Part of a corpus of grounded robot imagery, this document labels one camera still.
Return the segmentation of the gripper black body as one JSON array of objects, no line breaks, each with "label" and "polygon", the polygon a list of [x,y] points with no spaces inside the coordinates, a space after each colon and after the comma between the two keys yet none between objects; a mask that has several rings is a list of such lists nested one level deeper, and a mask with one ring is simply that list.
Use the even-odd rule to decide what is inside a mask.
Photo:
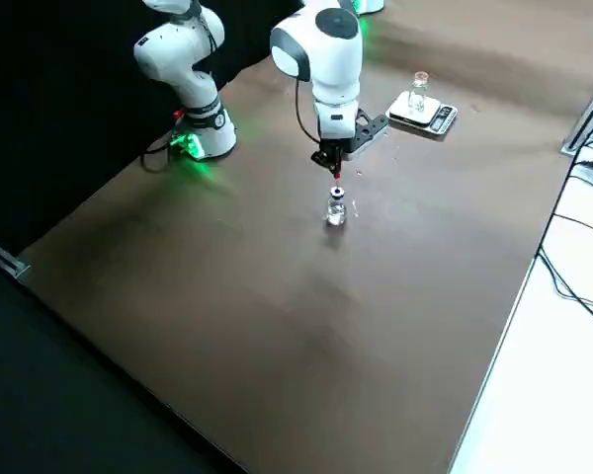
[{"label": "gripper black body", "polygon": [[356,150],[354,139],[321,139],[319,153],[325,159],[349,159]]}]

